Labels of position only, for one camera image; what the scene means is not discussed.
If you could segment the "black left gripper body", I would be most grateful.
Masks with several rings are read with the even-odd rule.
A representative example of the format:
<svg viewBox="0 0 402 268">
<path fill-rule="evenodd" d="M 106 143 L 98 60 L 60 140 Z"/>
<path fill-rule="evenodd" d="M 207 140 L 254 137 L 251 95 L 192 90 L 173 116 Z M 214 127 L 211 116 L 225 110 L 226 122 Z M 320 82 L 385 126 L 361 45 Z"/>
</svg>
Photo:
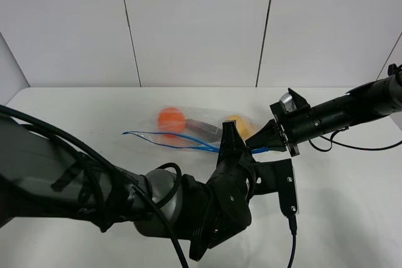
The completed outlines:
<svg viewBox="0 0 402 268">
<path fill-rule="evenodd" d="M 193 218 L 191 251 L 214 248 L 250 226 L 255 162 L 249 150 L 219 156 L 211 177 L 188 202 Z"/>
</svg>

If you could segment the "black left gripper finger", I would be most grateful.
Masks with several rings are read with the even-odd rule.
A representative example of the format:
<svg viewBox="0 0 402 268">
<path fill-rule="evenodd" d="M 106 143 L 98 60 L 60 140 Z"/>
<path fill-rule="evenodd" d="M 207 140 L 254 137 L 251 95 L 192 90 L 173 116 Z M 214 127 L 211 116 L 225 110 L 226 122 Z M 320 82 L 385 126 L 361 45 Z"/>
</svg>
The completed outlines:
<svg viewBox="0 0 402 268">
<path fill-rule="evenodd" d="M 243 153 L 251 154 L 251 150 L 246 146 L 241 138 L 236 128 L 236 122 L 223 122 L 217 163 L 221 163 L 226 159 L 241 157 Z"/>
</svg>

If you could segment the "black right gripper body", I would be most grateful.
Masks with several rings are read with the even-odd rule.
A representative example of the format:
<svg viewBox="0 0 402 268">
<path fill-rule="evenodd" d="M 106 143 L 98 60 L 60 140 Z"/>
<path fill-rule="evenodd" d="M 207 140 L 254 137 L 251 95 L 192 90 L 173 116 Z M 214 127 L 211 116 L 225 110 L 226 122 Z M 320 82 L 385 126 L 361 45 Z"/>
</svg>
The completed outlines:
<svg viewBox="0 0 402 268">
<path fill-rule="evenodd" d="M 300 154 L 298 140 L 300 136 L 302 136 L 299 134 L 302 129 L 302 125 L 306 124 L 307 127 L 310 127 L 310 118 L 308 113 L 310 113 L 311 106 L 304 97 L 293 89 L 288 88 L 287 92 L 293 96 L 297 110 L 293 112 L 285 112 L 280 104 L 280 101 L 270 105 L 270 108 L 278 126 L 283 144 L 290 152 L 290 155 L 295 157 Z"/>
</svg>

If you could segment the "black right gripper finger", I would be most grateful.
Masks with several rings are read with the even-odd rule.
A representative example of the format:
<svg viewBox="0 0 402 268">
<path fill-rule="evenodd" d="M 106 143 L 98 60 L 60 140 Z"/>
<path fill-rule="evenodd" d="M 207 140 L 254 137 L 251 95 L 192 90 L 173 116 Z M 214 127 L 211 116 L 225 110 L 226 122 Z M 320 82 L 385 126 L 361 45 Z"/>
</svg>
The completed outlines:
<svg viewBox="0 0 402 268">
<path fill-rule="evenodd" d="M 260 146 L 256 146 L 254 148 L 254 152 L 255 153 L 265 153 L 268 151 L 274 151 L 274 152 L 286 152 L 287 148 L 284 145 L 260 145 Z"/>
<path fill-rule="evenodd" d="M 261 130 L 246 139 L 249 148 L 280 148 L 280 132 L 276 121 L 271 119 Z"/>
</svg>

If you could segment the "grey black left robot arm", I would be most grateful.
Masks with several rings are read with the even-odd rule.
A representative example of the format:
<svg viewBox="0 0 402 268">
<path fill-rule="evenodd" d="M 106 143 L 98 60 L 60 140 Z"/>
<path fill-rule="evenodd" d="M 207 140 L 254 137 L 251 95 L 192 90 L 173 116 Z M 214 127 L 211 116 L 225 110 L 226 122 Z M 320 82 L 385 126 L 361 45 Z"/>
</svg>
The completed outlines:
<svg viewBox="0 0 402 268">
<path fill-rule="evenodd" d="M 206 183 L 174 163 L 147 174 L 113 166 L 62 130 L 1 116 L 1 223 L 16 217 L 71 218 L 106 231 L 133 222 L 146 237 L 187 240 L 206 250 L 251 224 L 254 159 L 233 137 Z"/>
</svg>

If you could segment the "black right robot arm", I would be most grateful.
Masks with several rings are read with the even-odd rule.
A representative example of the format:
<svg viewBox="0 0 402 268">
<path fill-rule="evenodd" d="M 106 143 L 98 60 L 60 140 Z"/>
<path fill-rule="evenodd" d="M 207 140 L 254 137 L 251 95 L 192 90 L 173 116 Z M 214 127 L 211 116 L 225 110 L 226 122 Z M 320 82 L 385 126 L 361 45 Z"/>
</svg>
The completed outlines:
<svg viewBox="0 0 402 268">
<path fill-rule="evenodd" d="M 401 66 L 391 64 L 388 77 L 353 88 L 345 95 L 311 106 L 289 88 L 270 105 L 274 118 L 246 140 L 250 149 L 288 150 L 299 155 L 298 145 L 331 133 L 401 112 Z"/>
</svg>

